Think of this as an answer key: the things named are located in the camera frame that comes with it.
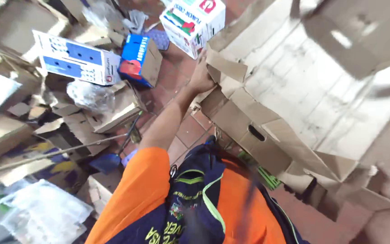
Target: open cardboard box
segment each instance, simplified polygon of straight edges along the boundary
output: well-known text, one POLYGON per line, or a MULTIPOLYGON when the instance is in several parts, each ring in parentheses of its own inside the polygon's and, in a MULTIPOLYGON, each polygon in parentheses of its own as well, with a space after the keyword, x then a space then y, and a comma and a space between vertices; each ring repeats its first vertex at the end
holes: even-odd
POLYGON ((121 81, 111 87, 115 92, 115 111, 95 115, 84 111, 88 122, 95 133, 109 133, 118 129, 118 125, 126 122, 140 111, 147 111, 139 99, 138 92, 127 81, 121 81))
POLYGON ((324 196, 314 203, 317 209, 327 204, 338 210, 344 201, 370 210, 390 208, 390 200, 379 195, 371 184, 350 187, 346 180, 355 171, 356 160, 312 151, 281 116, 258 103, 246 91, 244 78, 248 74, 247 66, 219 54, 271 3, 269 0, 255 1, 234 25, 209 41, 208 69, 220 87, 200 102, 203 113, 263 168, 294 191, 304 191, 312 179, 317 178, 317 183, 325 189, 325 193, 320 194, 324 196))
POLYGON ((243 88, 227 99, 217 87, 202 101, 201 108, 215 125, 293 191, 303 193, 317 178, 318 186, 309 204, 328 218, 335 221, 345 201, 372 211, 390 208, 390 199, 378 194, 377 175, 368 176, 371 180, 367 181, 353 180, 352 175, 363 171, 356 168, 357 161, 312 151, 283 119, 255 102, 243 88))

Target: box flap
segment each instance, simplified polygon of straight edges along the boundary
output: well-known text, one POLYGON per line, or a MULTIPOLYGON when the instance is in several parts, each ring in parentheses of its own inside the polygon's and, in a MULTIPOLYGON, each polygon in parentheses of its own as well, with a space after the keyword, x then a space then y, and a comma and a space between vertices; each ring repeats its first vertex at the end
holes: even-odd
MULTIPOLYGON (((213 50, 208 44, 207 44, 207 64, 209 64, 211 67, 219 70, 220 72, 224 73, 225 75, 233 78, 236 81, 243 82, 247 65, 231 62, 229 60, 226 60, 223 58, 217 51, 213 50)), ((210 75, 213 75, 212 78, 216 83, 219 83, 220 77, 218 77, 218 72, 214 71, 210 75)))
POLYGON ((230 100, 233 101, 241 111, 254 121, 261 125, 273 141, 293 160, 305 165, 305 168, 317 172, 334 180, 339 180, 323 161, 295 134, 293 129, 278 114, 271 109, 264 107, 244 88, 237 89, 230 100))
MULTIPOLYGON (((106 137, 93 132, 93 127, 88 123, 87 118, 83 113, 76 113, 63 118, 64 122, 69 127, 70 131, 76 136, 76 138, 83 144, 89 144, 94 141, 103 140, 106 137)), ((103 149, 109 146, 109 142, 106 141, 100 145, 88 146, 87 148, 91 152, 91 155, 100 153, 103 149)))
POLYGON ((131 86, 125 86, 115 94, 115 111, 113 113, 94 115, 89 111, 84 111, 84 114, 95 133, 105 133, 115 129, 117 125, 131 118, 140 110, 145 110, 145 107, 139 101, 135 90, 131 86))

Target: clear plastic bag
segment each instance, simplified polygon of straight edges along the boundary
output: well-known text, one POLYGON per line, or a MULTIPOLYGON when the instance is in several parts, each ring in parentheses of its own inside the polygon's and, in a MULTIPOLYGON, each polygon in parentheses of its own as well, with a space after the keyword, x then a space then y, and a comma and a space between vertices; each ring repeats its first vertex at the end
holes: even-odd
POLYGON ((12 209, 0 221, 22 244, 70 244, 86 231, 93 208, 46 180, 0 200, 12 209))
POLYGON ((75 80, 67 84, 67 94, 78 107, 94 113, 113 113, 115 110, 115 95, 109 87, 75 80))
POLYGON ((82 13, 92 25, 120 32, 123 28, 123 16, 104 0, 95 1, 89 8, 84 7, 82 13))

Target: floor tile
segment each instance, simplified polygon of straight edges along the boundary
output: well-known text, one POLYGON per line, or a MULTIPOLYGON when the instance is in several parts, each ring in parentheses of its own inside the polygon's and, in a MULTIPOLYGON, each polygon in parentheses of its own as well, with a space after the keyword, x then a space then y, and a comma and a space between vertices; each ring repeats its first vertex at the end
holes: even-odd
POLYGON ((169 162, 173 164, 183 153, 187 151, 187 147, 180 141, 178 137, 175 137, 168 149, 169 162))
POLYGON ((213 124, 201 111, 197 111, 192 117, 205 129, 208 130, 213 124))
POLYGON ((170 61, 172 64, 179 64, 183 59, 186 59, 188 55, 178 48, 174 43, 170 42, 168 50, 162 51, 163 59, 170 61))
POLYGON ((177 136, 187 147, 191 147, 204 132, 203 127, 192 116, 188 116, 181 122, 177 136))
POLYGON ((193 112, 193 110, 191 108, 188 108, 188 110, 186 111, 185 116, 183 116, 183 119, 186 119, 192 112, 193 112))
POLYGON ((162 85, 172 97, 175 97, 181 88, 187 84, 189 78, 166 59, 162 60, 162 66, 157 83, 162 85))
POLYGON ((186 57, 180 61, 180 63, 175 64, 176 68, 182 72, 188 79, 192 77, 194 69, 196 67, 196 60, 189 57, 189 55, 185 54, 186 57))
POLYGON ((154 117, 154 114, 149 113, 149 112, 143 112, 141 114, 141 117, 138 119, 136 127, 138 129, 141 129, 153 117, 154 117))

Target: blue printed box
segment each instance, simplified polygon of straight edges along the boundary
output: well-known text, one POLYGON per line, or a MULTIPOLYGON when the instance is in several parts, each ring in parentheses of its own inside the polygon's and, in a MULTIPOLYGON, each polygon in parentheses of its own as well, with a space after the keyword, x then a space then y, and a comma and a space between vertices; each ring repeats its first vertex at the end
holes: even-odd
POLYGON ((119 71, 130 81, 155 87, 162 55, 148 36, 129 34, 121 55, 119 71))

